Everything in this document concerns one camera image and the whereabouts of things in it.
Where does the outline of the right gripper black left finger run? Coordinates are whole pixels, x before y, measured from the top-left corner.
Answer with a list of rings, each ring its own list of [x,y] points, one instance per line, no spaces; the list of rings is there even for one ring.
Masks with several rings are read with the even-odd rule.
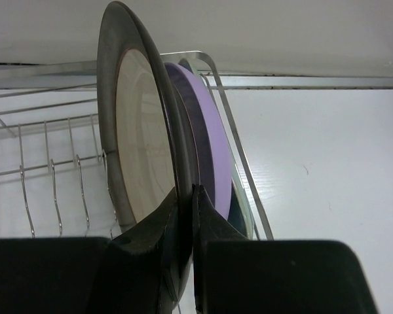
[[[178,253],[171,190],[149,216],[109,242],[86,313],[171,313],[179,294]]]

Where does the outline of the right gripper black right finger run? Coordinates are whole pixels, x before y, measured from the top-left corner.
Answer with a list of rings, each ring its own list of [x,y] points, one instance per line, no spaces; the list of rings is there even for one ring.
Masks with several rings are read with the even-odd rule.
[[[196,185],[192,204],[194,296],[198,313],[248,313],[256,270],[253,241],[235,230]]]

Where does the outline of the purple round plate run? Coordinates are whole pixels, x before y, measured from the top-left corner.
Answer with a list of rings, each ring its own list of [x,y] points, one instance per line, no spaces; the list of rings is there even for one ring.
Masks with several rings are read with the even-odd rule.
[[[183,66],[166,62],[168,76],[178,90],[193,130],[200,183],[216,211],[229,216],[232,171],[229,143],[218,109],[203,82]]]

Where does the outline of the brown rimmed deep plate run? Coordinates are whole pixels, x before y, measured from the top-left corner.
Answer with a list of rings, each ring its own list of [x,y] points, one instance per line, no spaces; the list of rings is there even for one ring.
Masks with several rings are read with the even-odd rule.
[[[133,228],[176,191],[178,302],[190,268],[196,152],[178,92],[150,34],[120,1],[108,4],[100,26],[97,95],[109,191],[119,221]]]

